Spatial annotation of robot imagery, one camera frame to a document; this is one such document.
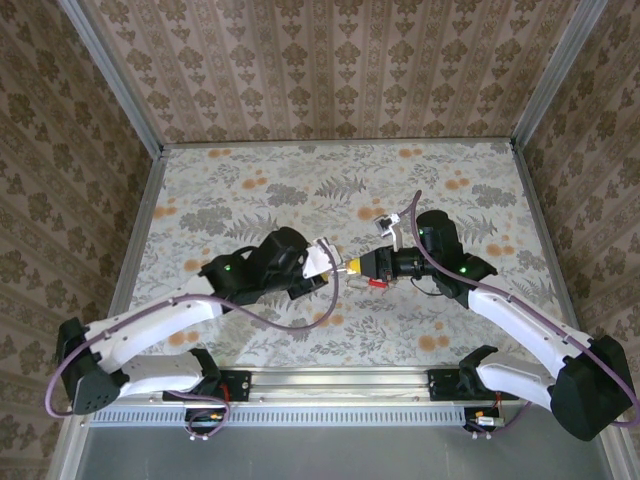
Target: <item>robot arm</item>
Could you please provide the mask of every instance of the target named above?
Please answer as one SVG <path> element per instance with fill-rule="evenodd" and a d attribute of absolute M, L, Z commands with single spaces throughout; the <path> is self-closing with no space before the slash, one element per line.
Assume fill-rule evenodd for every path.
<path fill-rule="evenodd" d="M 77 318 L 64 322 L 58 334 L 59 363 L 79 345 L 95 341 L 62 373 L 73 413 L 92 413 L 119 397 L 139 393 L 207 394 L 221 374 L 205 350 L 175 356 L 141 356 L 140 352 L 227 313 L 230 309 L 225 305 L 250 305 L 265 293 L 282 290 L 295 299 L 326 285 L 322 274 L 331 269 L 331 262 L 325 248 L 334 259 L 340 258 L 326 239 L 322 246 L 318 241 L 309 246 L 297 231 L 283 227 L 259 247 L 216 257 L 198 275 L 146 305 L 86 327 Z"/>
<path fill-rule="evenodd" d="M 377 224 L 381 222 L 383 227 L 394 224 L 391 217 L 376 219 Z M 561 336 L 510 301 L 510 296 L 495 293 L 495 287 L 507 293 L 513 289 L 487 262 L 463 252 L 455 224 L 446 213 L 425 212 L 418 216 L 417 227 L 421 246 L 439 265 L 457 276 L 481 283 L 474 286 L 445 275 L 426 261 L 418 247 L 378 248 L 348 262 L 347 272 L 387 282 L 403 276 L 415 279 L 430 276 L 444 296 L 498 325 L 540 362 L 525 362 L 500 353 L 495 347 L 482 346 L 460 362 L 458 389 L 464 391 L 464 399 L 489 391 L 516 395 L 550 410 L 569 433 L 582 440 L 591 440 L 632 405 L 609 375 L 566 340 L 571 337 L 584 346 L 633 389 L 627 360 L 618 342 L 609 336 L 594 340 L 520 299 L 538 316 L 560 327 L 565 335 Z"/>

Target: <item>gray floor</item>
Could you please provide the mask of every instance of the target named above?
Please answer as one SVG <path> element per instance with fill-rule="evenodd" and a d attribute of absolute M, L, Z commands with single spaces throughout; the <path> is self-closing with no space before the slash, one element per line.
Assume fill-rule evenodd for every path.
<path fill-rule="evenodd" d="M 532 409 L 489 441 L 443 427 L 228 428 L 208 442 L 176 428 L 93 428 L 78 478 L 600 480 L 605 465 L 598 440 Z"/>

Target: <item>floral wallpaper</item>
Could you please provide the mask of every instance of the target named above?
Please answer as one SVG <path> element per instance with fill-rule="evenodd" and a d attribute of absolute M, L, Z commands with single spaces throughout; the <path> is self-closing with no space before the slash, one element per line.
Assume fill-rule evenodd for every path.
<path fill-rule="evenodd" d="M 0 16 L 0 479 L 36 479 L 58 325 L 106 314 L 150 158 L 55 2 Z"/>
<path fill-rule="evenodd" d="M 165 144 L 510 136 L 577 0 L 85 0 Z"/>
<path fill-rule="evenodd" d="M 582 326 L 640 391 L 640 5 L 609 1 L 525 149 Z M 634 441 L 640 452 L 640 431 Z"/>
<path fill-rule="evenodd" d="M 507 143 L 331 144 L 171 150 L 134 291 L 140 305 L 174 289 L 217 255 L 257 245 L 290 226 L 325 236 L 344 259 L 388 239 L 372 220 L 398 212 L 415 190 L 419 209 L 442 209 L 468 251 L 490 261 L 518 292 L 554 315 L 557 299 Z M 408 221 L 403 220 L 407 245 Z M 419 282 L 432 291 L 431 280 Z M 269 295 L 253 311 L 285 325 L 319 318 L 332 288 L 290 301 Z M 525 356 L 486 319 L 408 280 L 381 290 L 341 275 L 340 299 L 321 327 L 289 334 L 241 315 L 203 322 L 150 353 L 201 346 L 221 365 L 430 365 L 455 363 L 483 343 Z"/>

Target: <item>floral tablecloth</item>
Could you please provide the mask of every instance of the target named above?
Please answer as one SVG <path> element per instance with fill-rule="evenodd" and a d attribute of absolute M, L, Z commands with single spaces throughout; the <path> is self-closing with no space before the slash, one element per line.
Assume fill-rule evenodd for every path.
<path fill-rule="evenodd" d="M 325 236 L 344 259 L 388 244 L 372 219 L 398 212 L 415 190 L 419 212 L 441 209 L 467 251 L 492 263 L 508 283 L 560 315 L 540 241 L 506 143 L 373 143 L 238 146 L 169 153 L 133 305 L 165 293 L 214 256 L 257 245 L 290 226 L 308 240 Z M 411 242 L 403 220 L 405 244 Z M 238 314 L 203 322 L 153 346 L 176 354 L 206 347 L 220 365 L 452 364 L 482 344 L 526 352 L 488 320 L 408 280 L 382 290 L 341 275 L 338 308 L 310 332 L 264 328 Z M 425 279 L 419 285 L 435 287 Z M 301 325 L 329 305 L 331 286 L 290 301 L 264 297 L 253 311 Z"/>

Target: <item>yellow object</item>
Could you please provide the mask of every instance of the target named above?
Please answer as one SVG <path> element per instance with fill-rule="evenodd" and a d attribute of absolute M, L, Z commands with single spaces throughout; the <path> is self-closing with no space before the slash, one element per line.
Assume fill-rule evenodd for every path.
<path fill-rule="evenodd" d="M 360 258 L 354 258 L 347 262 L 347 273 L 353 275 L 354 273 L 362 273 L 360 270 Z"/>

